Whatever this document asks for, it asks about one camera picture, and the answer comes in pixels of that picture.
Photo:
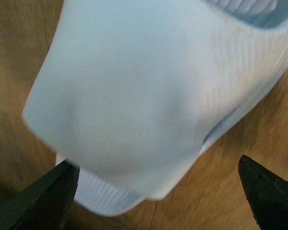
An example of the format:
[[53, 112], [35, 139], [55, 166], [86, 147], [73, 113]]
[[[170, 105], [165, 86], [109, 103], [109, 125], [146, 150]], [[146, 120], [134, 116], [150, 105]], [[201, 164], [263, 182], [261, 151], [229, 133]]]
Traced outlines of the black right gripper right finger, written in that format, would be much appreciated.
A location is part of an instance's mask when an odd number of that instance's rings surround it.
[[288, 230], [288, 182], [246, 155], [239, 160], [238, 172], [259, 228]]

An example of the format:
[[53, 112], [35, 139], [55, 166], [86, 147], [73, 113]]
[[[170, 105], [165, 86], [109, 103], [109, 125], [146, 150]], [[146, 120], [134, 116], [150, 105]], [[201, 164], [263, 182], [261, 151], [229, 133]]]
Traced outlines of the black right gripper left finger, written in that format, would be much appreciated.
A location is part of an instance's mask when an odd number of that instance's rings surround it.
[[0, 230], [61, 230], [78, 186], [79, 168], [63, 161], [0, 206]]

